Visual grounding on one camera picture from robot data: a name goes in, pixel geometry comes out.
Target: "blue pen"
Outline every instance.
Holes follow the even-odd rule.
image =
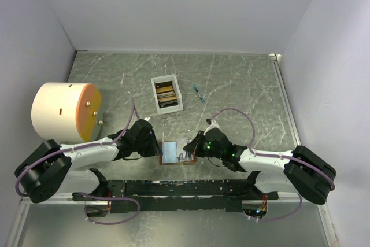
[[[198,89],[197,89],[196,85],[194,85],[194,84],[193,84],[193,87],[194,87],[195,92],[197,92],[197,94],[198,94],[199,98],[201,99],[201,101],[202,101],[202,102],[204,102],[204,99],[203,99],[203,97],[201,96],[201,93],[199,93],[199,91],[198,91]]]

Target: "wall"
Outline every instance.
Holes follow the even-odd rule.
[[[367,246],[370,0],[313,0],[283,53],[303,144],[338,175],[328,199],[341,246]]]
[[[66,80],[73,49],[47,0],[0,0],[0,246],[20,198],[14,170],[41,143],[31,124],[38,88]]]
[[[77,49],[282,53],[311,0],[51,0]]]

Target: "green marble tabletop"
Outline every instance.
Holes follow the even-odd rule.
[[[176,74],[184,111],[157,115],[150,78]],[[294,148],[275,69],[268,55],[256,54],[138,54],[79,51],[68,82],[94,83],[102,94],[104,125],[99,138],[116,133],[128,120],[131,98],[141,117],[152,116],[159,141],[193,138],[207,128],[206,118],[233,106],[251,115],[256,125],[254,147],[259,150]],[[193,89],[196,84],[205,102]],[[232,143],[247,145],[249,122],[237,112],[223,112],[216,120]],[[160,165],[158,157],[92,165],[107,179],[245,179],[247,173],[198,159],[191,165]]]

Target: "floor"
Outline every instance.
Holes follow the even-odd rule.
[[[176,74],[184,111],[159,116],[150,78]],[[279,83],[268,55],[255,54],[117,54],[79,51],[68,82],[94,83],[102,94],[104,125],[100,138],[122,129],[132,97],[141,117],[152,116],[159,141],[193,138],[207,128],[206,118],[233,106],[249,113],[256,125],[260,150],[293,149]],[[193,89],[196,84],[205,102]],[[251,126],[237,112],[216,120],[231,142],[247,145]],[[108,179],[244,179],[246,174],[213,166],[204,159],[193,165],[160,165],[158,157],[93,165]]]

